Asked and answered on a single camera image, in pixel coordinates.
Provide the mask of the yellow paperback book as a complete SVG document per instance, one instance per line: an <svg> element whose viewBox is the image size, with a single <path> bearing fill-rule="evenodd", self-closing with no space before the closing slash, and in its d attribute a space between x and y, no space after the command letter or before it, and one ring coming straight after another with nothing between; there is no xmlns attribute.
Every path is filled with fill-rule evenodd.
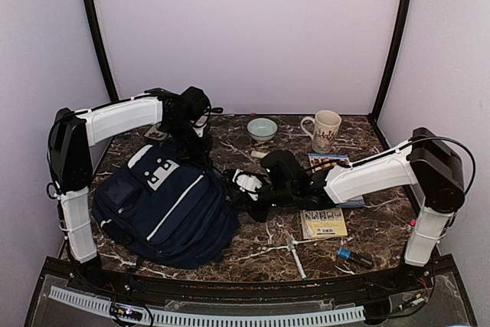
<svg viewBox="0 0 490 327"><path fill-rule="evenodd" d="M321 211L300 211L302 236L304 240L346 237L346 227L342 209L332 208Z"/></svg>

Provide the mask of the navy blue student backpack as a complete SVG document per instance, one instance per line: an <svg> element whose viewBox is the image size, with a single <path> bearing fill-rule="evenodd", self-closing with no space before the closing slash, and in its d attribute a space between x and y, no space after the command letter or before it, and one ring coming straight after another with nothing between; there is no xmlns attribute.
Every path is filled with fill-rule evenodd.
<svg viewBox="0 0 490 327"><path fill-rule="evenodd" d="M92 215L135 255L186 270L219 260L240 226L215 170L153 145L95 190Z"/></svg>

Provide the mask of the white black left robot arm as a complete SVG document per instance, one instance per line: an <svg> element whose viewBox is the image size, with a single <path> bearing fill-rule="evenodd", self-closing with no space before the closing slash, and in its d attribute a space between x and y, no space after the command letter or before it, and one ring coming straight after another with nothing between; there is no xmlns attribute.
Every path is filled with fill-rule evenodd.
<svg viewBox="0 0 490 327"><path fill-rule="evenodd" d="M80 263L97 256L90 225L88 196L93 180L90 149L105 139L157 124L178 145L184 161L204 161L212 138L199 119L212 111L205 92L189 87L176 94L161 88L87 110L59 110L48 135L47 161L60 203L60 225L70 252Z"/></svg>

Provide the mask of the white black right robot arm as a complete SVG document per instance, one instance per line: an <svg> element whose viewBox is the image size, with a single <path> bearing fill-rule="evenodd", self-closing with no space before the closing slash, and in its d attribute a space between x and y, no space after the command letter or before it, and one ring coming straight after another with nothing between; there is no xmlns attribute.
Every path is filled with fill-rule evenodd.
<svg viewBox="0 0 490 327"><path fill-rule="evenodd" d="M318 211L389 188L415 186L423 193L416 225L405 246L404 264L392 272L390 284L406 292L420 279L451 219L464 205L471 188L463 178L462 160L451 145L425 127L397 146L356 162L339 159L302 167L288 150L275 150L260 161L263 174L226 170L225 188L233 206L257 222L272 207Z"/></svg>

